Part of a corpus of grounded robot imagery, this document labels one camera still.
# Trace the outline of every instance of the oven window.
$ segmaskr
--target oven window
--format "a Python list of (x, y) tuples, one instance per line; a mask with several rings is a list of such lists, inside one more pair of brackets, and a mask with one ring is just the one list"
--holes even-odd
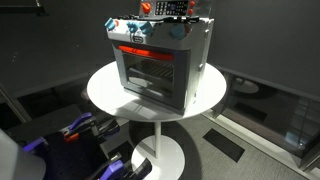
[(129, 83), (171, 97), (173, 91), (172, 62), (123, 54)]

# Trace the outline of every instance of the white round table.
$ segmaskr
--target white round table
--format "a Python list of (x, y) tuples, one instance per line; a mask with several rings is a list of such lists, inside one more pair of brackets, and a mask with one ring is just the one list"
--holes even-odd
[(206, 64), (196, 102), (184, 115), (125, 92), (115, 62), (104, 66), (90, 78), (87, 91), (91, 101), (111, 115), (155, 123), (155, 136), (142, 140), (133, 151), (133, 170), (148, 158), (152, 164), (152, 171), (145, 179), (178, 179), (185, 165), (184, 153), (175, 140), (161, 135), (161, 122), (182, 120), (212, 108), (224, 96), (226, 81), (217, 69)]

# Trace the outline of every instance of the table pedestal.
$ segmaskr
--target table pedestal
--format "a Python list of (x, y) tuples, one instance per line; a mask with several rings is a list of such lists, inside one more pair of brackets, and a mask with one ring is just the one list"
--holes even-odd
[(179, 179), (185, 158), (180, 145), (173, 139), (161, 135), (161, 123), (155, 123), (155, 136), (143, 139), (131, 157), (132, 169), (141, 165), (145, 158), (152, 164), (152, 171), (145, 180)]

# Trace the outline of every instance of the oven handle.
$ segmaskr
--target oven handle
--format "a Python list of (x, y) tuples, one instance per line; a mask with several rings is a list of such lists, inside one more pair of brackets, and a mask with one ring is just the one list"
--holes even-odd
[(173, 60), (172, 54), (158, 53), (158, 52), (149, 51), (149, 50), (136, 49), (136, 48), (132, 48), (132, 47), (128, 47), (128, 46), (119, 46), (119, 49), (121, 51), (126, 52), (126, 53), (135, 54), (138, 56), (148, 57), (148, 58), (152, 58), (152, 59), (158, 59), (158, 60), (162, 60), (162, 61)]

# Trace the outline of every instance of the red knob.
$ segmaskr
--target red knob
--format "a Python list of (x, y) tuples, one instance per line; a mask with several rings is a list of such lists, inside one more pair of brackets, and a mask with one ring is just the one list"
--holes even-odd
[(114, 22), (116, 23), (116, 26), (119, 26), (119, 21), (118, 20), (114, 20)]
[(196, 3), (194, 1), (190, 1), (190, 6), (193, 7)]
[(188, 14), (192, 15), (192, 13), (193, 13), (193, 9), (189, 9)]
[(141, 3), (142, 11), (146, 14), (149, 14), (151, 11), (151, 5), (149, 3)]

